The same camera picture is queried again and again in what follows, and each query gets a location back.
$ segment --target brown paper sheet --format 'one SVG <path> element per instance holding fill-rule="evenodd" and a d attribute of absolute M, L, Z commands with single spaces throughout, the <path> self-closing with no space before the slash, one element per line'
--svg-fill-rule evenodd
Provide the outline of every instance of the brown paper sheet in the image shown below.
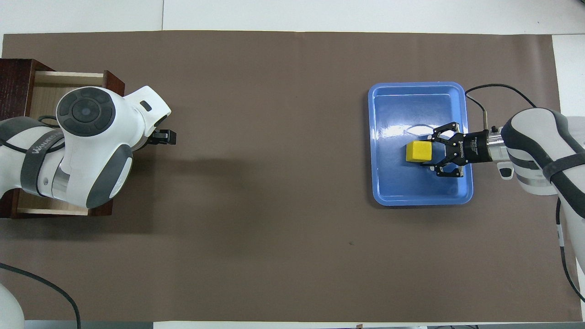
<path fill-rule="evenodd" d="M 371 196 L 373 84 L 507 83 L 558 109 L 550 36 L 7 35 L 3 57 L 107 69 L 173 110 L 161 127 L 177 145 L 135 153 L 113 216 L 0 221 L 0 259 L 62 286 L 83 319 L 581 320 L 554 197 L 502 181 L 491 163 L 474 165 L 465 205 L 384 208 Z M 507 90 L 475 96 L 493 125 L 527 107 Z M 27 318 L 72 318 L 48 288 L 0 279 Z"/>

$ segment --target blue plastic bin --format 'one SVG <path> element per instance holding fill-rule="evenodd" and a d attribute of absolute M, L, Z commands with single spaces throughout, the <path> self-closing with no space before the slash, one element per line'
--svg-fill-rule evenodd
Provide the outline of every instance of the blue plastic bin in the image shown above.
<path fill-rule="evenodd" d="M 458 122 L 467 132 L 465 92 L 454 82 L 380 83 L 368 94 L 371 177 L 374 198 L 382 205 L 463 204 L 473 195 L 472 168 L 463 177 L 437 177 L 428 167 L 406 161 L 406 145 L 425 140 L 432 129 Z M 436 163 L 445 147 L 433 143 Z"/>

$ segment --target black velcro strap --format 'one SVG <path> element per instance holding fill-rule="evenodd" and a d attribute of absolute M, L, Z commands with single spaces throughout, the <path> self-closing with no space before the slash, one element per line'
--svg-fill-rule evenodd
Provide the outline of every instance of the black velcro strap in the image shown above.
<path fill-rule="evenodd" d="M 585 165 L 585 153 L 577 153 L 561 157 L 556 161 L 550 162 L 542 168 L 542 174 L 548 181 L 550 181 L 550 178 L 554 174 L 580 165 Z"/>
<path fill-rule="evenodd" d="M 37 139 L 26 151 L 25 160 L 20 170 L 20 186 L 24 191 L 41 196 L 37 186 L 40 168 L 43 166 L 44 157 L 49 149 L 62 138 L 62 132 L 57 130 L 50 131 Z"/>

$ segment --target blue tray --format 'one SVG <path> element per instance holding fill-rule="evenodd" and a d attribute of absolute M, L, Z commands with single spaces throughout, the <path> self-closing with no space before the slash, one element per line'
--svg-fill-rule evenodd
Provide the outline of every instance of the blue tray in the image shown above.
<path fill-rule="evenodd" d="M 370 89 L 368 102 L 376 201 L 382 205 L 438 205 L 471 200 L 471 165 L 463 168 L 462 178 L 437 177 L 427 167 L 405 159 L 406 144 L 425 140 L 432 128 L 456 121 L 462 132 L 467 132 L 465 92 L 459 84 L 380 83 Z M 444 156 L 445 147 L 434 143 L 432 161 L 436 163 Z M 450 164 L 446 170 L 454 168 Z"/>

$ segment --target yellow cube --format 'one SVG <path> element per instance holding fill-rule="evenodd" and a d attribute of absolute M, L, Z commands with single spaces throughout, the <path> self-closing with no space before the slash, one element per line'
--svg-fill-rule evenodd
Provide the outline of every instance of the yellow cube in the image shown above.
<path fill-rule="evenodd" d="M 433 146 L 427 140 L 413 140 L 406 145 L 406 161 L 427 162 L 433 157 Z"/>

